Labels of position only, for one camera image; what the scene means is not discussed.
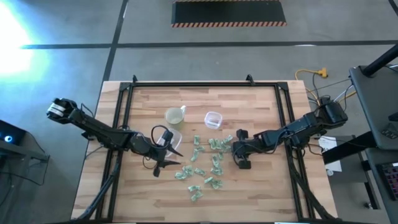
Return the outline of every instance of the cup handle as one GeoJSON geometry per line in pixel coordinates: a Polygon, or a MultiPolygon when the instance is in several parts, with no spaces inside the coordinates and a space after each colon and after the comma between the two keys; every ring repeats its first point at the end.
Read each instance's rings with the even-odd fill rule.
{"type": "Polygon", "coordinates": [[[181,110],[182,110],[182,113],[185,114],[185,111],[187,110],[187,106],[183,105],[183,106],[181,107],[181,110]]]}

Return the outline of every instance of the wooden table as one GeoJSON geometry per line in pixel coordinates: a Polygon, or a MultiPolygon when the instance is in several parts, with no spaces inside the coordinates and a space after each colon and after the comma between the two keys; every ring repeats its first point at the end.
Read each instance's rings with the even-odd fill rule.
{"type": "MultiPolygon", "coordinates": [[[[303,81],[287,81],[296,118],[310,111],[303,81]]],[[[114,108],[120,82],[104,82],[98,103],[96,118],[112,125],[114,108]]],[[[159,178],[152,170],[142,166],[142,157],[125,152],[114,222],[273,222],[296,221],[293,194],[287,159],[283,145],[274,154],[252,154],[251,170],[239,170],[231,154],[224,155],[221,166],[224,174],[217,179],[224,183],[222,189],[214,190],[204,184],[204,178],[194,175],[186,180],[174,178],[182,166],[191,164],[207,171],[210,176],[211,155],[209,138],[225,138],[229,134],[236,140],[236,130],[249,131],[252,136],[266,129],[279,129],[279,115],[273,88],[269,87],[145,87],[134,88],[130,109],[129,126],[150,136],[156,124],[166,124],[167,108],[187,106],[182,143],[179,151],[184,157],[173,156],[182,165],[162,169],[159,178]],[[223,115],[219,130],[204,125],[208,111],[223,115]],[[191,162],[193,135],[201,136],[200,144],[206,152],[196,162],[191,162]],[[190,200],[187,187],[201,185],[204,196],[197,202],[190,200]]],[[[98,147],[91,142],[88,153],[98,147]]],[[[72,217],[79,216],[91,203],[100,189],[106,150],[92,154],[84,163],[72,217]]],[[[336,217],[336,208],[325,172],[323,159],[309,152],[304,157],[310,188],[320,203],[336,217]]],[[[300,192],[305,209],[305,200],[300,192]]]]}

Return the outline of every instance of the small plastic tub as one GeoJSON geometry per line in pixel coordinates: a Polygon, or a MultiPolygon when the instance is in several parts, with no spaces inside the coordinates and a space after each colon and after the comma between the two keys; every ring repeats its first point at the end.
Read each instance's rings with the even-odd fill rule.
{"type": "MultiPolygon", "coordinates": [[[[178,150],[178,146],[180,145],[180,143],[181,143],[181,140],[182,140],[182,135],[181,135],[181,133],[179,133],[177,130],[174,130],[174,129],[172,129],[172,128],[169,128],[169,131],[171,132],[171,133],[173,133],[173,138],[172,138],[172,140],[170,141],[171,142],[171,145],[172,145],[172,147],[173,147],[173,149],[174,150],[176,150],[177,152],[179,152],[179,150],[178,150]]],[[[162,140],[162,136],[157,140],[157,144],[160,144],[160,145],[163,145],[163,143],[161,143],[163,140],[162,140]]],[[[173,153],[172,152],[170,152],[170,151],[167,151],[167,154],[166,154],[166,157],[169,157],[169,156],[171,156],[173,153]]]]}
{"type": "Polygon", "coordinates": [[[223,116],[217,112],[210,111],[207,112],[205,116],[205,125],[207,128],[219,129],[223,122],[223,116]]]}

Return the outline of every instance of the concrete floor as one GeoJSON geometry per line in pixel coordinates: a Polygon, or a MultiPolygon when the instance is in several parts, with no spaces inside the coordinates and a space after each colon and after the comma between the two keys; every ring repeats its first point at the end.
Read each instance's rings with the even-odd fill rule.
{"type": "MultiPolygon", "coordinates": [[[[397,40],[398,17],[388,1],[282,0],[287,27],[171,29],[171,0],[130,0],[120,43],[217,41],[397,40]]],[[[110,44],[122,0],[0,1],[0,118],[31,132],[51,155],[45,184],[24,183],[13,223],[49,223],[70,218],[87,141],[81,130],[45,117],[51,100],[65,97],[95,109],[109,49],[15,50],[21,44],[110,44]]],[[[328,69],[326,86],[348,77],[391,45],[117,49],[110,80],[290,80],[300,68],[328,69]]],[[[311,74],[301,79],[312,87],[311,74]]],[[[350,82],[320,90],[336,97],[350,82]]],[[[369,127],[356,96],[349,121],[329,135],[362,134],[369,127]]],[[[384,210],[367,210],[363,185],[331,187],[339,217],[389,223],[384,210]]]]}

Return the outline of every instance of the black and yellow striped mat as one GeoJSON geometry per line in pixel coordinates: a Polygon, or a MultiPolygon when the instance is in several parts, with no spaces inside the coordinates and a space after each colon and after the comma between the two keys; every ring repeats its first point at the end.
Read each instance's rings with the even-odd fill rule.
{"type": "Polygon", "coordinates": [[[286,26],[279,0],[178,0],[172,27],[286,26]]]}

